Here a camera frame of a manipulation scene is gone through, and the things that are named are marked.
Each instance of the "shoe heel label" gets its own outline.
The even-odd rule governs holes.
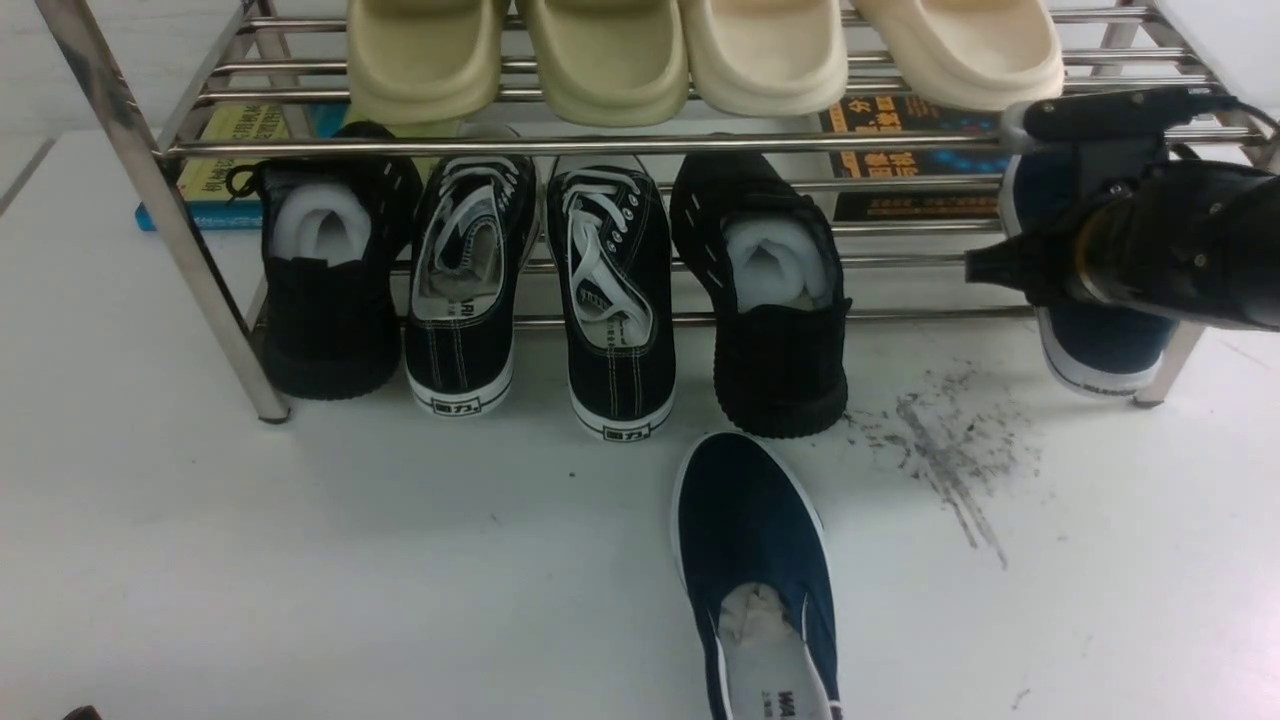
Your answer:
[[[462,400],[458,402],[445,402],[443,400],[433,400],[431,410],[436,415],[445,415],[449,418],[462,418],[466,415],[479,415],[484,406],[480,404],[479,397],[472,397],[468,400]]]
[[[617,428],[604,427],[604,439],[609,442],[636,442],[648,438],[653,433],[649,425],[643,428],[630,428],[626,430],[620,430]]]

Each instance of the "cable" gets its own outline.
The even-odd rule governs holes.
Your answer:
[[[1242,102],[1239,100],[1236,100],[1234,105],[1236,106],[1236,109],[1243,110],[1247,115],[1267,126],[1268,128],[1271,128],[1272,132],[1280,136],[1280,122],[1276,122],[1275,118],[1263,113],[1261,108],[1256,105],[1249,105],[1248,102]]]

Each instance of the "navy blue slip-on shoe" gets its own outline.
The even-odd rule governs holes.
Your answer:
[[[1065,152],[1014,158],[1000,191],[1000,218],[1010,237],[1052,220],[1074,201],[1075,178]],[[1124,307],[1064,302],[1037,307],[1050,370],[1089,397],[1129,397],[1151,384],[1176,320]]]
[[[795,475],[748,436],[708,436],[680,469],[671,534],[712,717],[840,720],[822,525]]]

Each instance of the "black sole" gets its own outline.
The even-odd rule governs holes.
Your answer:
[[[271,342],[262,342],[262,369],[275,388],[303,400],[351,400],[387,384],[399,368],[399,333],[364,357],[315,361],[289,357]]]
[[[753,436],[771,439],[791,439],[815,436],[831,428],[849,406],[849,380],[844,377],[837,387],[819,400],[810,402],[759,402],[753,388],[737,387],[719,372],[719,348],[712,370],[716,400],[733,427]]]

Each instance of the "white stitching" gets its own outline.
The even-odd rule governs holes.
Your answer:
[[[462,364],[462,329],[453,329],[453,355],[458,359],[458,379],[462,380],[462,387],[467,387],[467,368]]]
[[[444,383],[440,380],[440,359],[436,356],[435,345],[435,329],[426,328],[426,345],[431,348],[431,374],[435,377],[435,387],[443,388]]]
[[[611,352],[609,355],[605,355],[605,360],[608,360],[608,365],[609,365],[609,414],[613,415],[614,418],[617,418],[618,416],[618,388],[617,388],[617,384],[616,384],[617,383],[617,378],[614,377],[614,373],[613,373],[613,354]]]
[[[640,350],[631,351],[631,374],[636,378],[636,418],[644,413],[644,388],[640,387]]]

